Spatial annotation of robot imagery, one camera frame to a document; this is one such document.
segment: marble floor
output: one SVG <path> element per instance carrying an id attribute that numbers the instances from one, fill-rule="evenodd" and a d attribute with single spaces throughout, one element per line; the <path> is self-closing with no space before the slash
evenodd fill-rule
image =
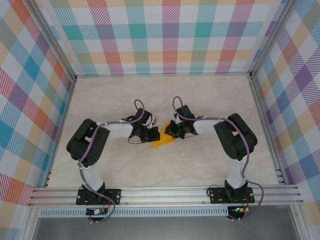
<path id="1" fill-rule="evenodd" d="M 260 184 L 278 184 L 247 77 L 194 75 L 78 79 L 49 187 L 82 184 L 77 162 L 66 146 L 84 119 L 108 122 L 134 115 L 133 101 L 140 99 L 157 117 L 156 126 L 161 129 L 174 117 L 172 99 L 176 95 L 196 117 L 240 114 L 258 139 L 246 177 Z M 127 140 L 107 141 L 99 159 L 100 175 L 108 187 L 223 185 L 228 175 L 229 158 L 216 135 L 177 139 L 156 148 Z"/>

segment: yellow block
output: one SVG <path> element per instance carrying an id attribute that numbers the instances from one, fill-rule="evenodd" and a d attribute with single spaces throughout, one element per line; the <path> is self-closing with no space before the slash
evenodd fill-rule
<path id="1" fill-rule="evenodd" d="M 159 141 L 155 141 L 151 146 L 150 148 L 155 148 L 155 147 L 158 147 L 158 146 L 161 146 L 161 145 L 165 145 L 165 144 L 169 144 L 169 143 L 172 143 L 174 142 L 176 139 L 173 138 L 172 136 L 169 136 L 167 134 L 165 134 L 165 130 L 166 130 L 166 127 L 170 124 L 169 121 L 167 121 L 164 125 L 164 127 L 161 129 L 160 131 L 160 140 Z"/>

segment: colorful plaid backdrop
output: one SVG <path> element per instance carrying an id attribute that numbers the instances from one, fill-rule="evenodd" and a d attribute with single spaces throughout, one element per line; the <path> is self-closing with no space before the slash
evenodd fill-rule
<path id="1" fill-rule="evenodd" d="M 22 0 L 0 0 L 0 239 L 14 240 L 41 187 L 72 81 Z"/>
<path id="2" fill-rule="evenodd" d="M 74 70 L 108 75 L 247 72 L 285 1 L 37 2 Z"/>
<path id="3" fill-rule="evenodd" d="M 300 0 L 256 76 L 291 184 L 320 235 L 320 0 Z"/>

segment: black mounting plate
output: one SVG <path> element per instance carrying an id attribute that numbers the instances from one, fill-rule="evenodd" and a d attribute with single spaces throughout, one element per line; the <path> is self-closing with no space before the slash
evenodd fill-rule
<path id="1" fill-rule="evenodd" d="M 252 187 L 246 187 L 242 196 L 232 202 L 225 194 L 225 187 L 210 187 L 207 192 L 210 196 L 211 204 L 246 204 L 247 200 L 243 196 L 246 196 L 248 198 L 249 204 L 253 204 L 255 202 L 255 196 L 253 195 L 254 192 L 252 190 Z"/>
<path id="2" fill-rule="evenodd" d="M 120 204 L 121 199 L 121 189 L 104 189 L 104 192 L 101 193 L 106 197 L 111 198 L 115 205 Z M 91 191 L 89 191 L 86 187 L 82 186 L 79 188 L 76 198 L 76 205 L 103 205 L 106 206 L 109 204 L 108 201 L 105 202 L 106 199 L 103 197 L 97 197 L 97 195 Z"/>

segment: purple cable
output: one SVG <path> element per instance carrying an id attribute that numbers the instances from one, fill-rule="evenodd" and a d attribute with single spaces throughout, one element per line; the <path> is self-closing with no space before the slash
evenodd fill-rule
<path id="1" fill-rule="evenodd" d="M 145 105 L 144 105 L 144 103 L 143 103 L 141 100 L 139 100 L 139 99 L 134 100 L 133 103 L 134 103 L 134 106 L 135 106 L 136 109 L 138 109 L 136 102 L 139 102 L 139 103 L 141 103 L 141 105 L 142 105 L 142 113 L 141 113 L 140 117 L 138 117 L 136 120 L 133 120 L 133 121 L 109 121 L 109 122 L 107 122 L 107 123 L 102 123 L 102 124 L 100 124 L 99 126 L 97 126 L 96 129 L 94 130 L 93 134 L 92 134 L 90 143 L 89 143 L 89 145 L 88 145 L 85 153 L 83 154 L 83 156 L 81 157 L 81 159 L 80 159 L 80 160 L 78 161 L 78 163 L 77 163 L 77 165 L 78 165 L 78 167 L 79 167 L 79 170 L 80 170 L 80 176 L 81 176 L 81 178 L 82 178 L 85 186 L 86 186 L 91 192 L 93 192 L 93 193 L 97 194 L 98 196 L 100 196 L 100 197 L 108 200 L 108 201 L 111 202 L 112 205 L 113 205 L 113 209 L 112 209 L 112 211 L 110 212 L 110 214 L 109 214 L 108 216 L 104 217 L 104 218 L 103 218 L 102 220 L 100 220 L 100 221 L 93 221 L 93 220 L 91 219 L 91 215 L 90 215 L 90 216 L 89 216 L 89 220 L 91 221 L 91 222 L 90 222 L 91 224 L 92 224 L 92 223 L 95 223 L 95 224 L 102 223 L 102 222 L 106 221 L 107 219 L 109 219 L 109 218 L 111 217 L 111 215 L 114 214 L 114 211 L 115 211 L 115 209 L 116 209 L 116 204 L 115 204 L 115 202 L 114 202 L 111 198 L 109 198 L 109 197 L 107 197 L 107 196 L 105 196 L 105 195 L 102 195 L 101 193 L 95 191 L 95 190 L 87 183 L 87 180 L 86 180 L 86 178 L 85 178 L 85 176 L 84 176 L 84 172 L 83 172 L 83 169 L 82 169 L 82 167 L 83 167 L 82 162 L 85 160 L 86 156 L 88 155 L 88 153 L 89 153 L 89 151 L 90 151 L 90 149 L 91 149 L 91 146 L 92 146 L 92 144 L 93 144 L 93 141 L 94 141 L 94 139 L 95 139 L 95 137 L 96 137 L 96 134 L 97 134 L 99 128 L 101 128 L 101 127 L 103 127 L 103 126 L 105 126 L 105 125 L 110 125 L 110 124 L 133 124 L 133 123 L 135 123 L 135 122 L 138 122 L 138 121 L 144 116 L 144 114 L 145 114 Z"/>
<path id="2" fill-rule="evenodd" d="M 259 183 L 256 183 L 256 182 L 253 182 L 253 181 L 250 181 L 248 179 L 246 179 L 245 177 L 245 171 L 246 171 L 246 168 L 249 164 L 249 160 L 250 160 L 250 150 L 249 150 L 249 146 L 248 146 L 248 143 L 245 139 L 245 136 L 242 134 L 242 132 L 240 131 L 240 129 L 232 122 L 230 121 L 228 118 L 225 118 L 225 117 L 200 117 L 200 118 L 188 118 L 188 117 L 184 117 L 182 116 L 181 114 L 178 113 L 176 107 L 175 107 L 175 100 L 176 99 L 179 99 L 180 100 L 180 103 L 181 103 L 181 106 L 183 106 L 183 102 L 182 102 L 182 99 L 181 97 L 179 96 L 175 96 L 172 100 L 172 106 L 173 106 L 173 110 L 175 111 L 175 113 L 179 116 L 180 119 L 184 119 L 184 120 L 190 120 L 190 121 L 198 121 L 198 120 L 223 120 L 223 121 L 226 121 L 228 122 L 229 124 L 231 124 L 234 129 L 238 132 L 238 134 L 240 135 L 243 143 L 244 143 L 244 146 L 245 146 L 245 150 L 246 150 L 246 161 L 245 161 L 245 164 L 243 166 L 243 169 L 242 169 L 242 177 L 244 180 L 246 180 L 248 183 L 250 184 L 253 184 L 253 185 L 257 185 L 260 187 L 261 189 L 261 199 L 258 203 L 258 205 L 256 206 L 256 208 L 249 214 L 249 215 L 246 215 L 244 216 L 242 219 L 245 219 L 245 218 L 248 218 L 250 216 L 253 215 L 253 213 L 260 207 L 263 199 L 264 199 L 264 196 L 265 196 L 265 191 L 264 191 L 264 188 L 259 184 Z"/>

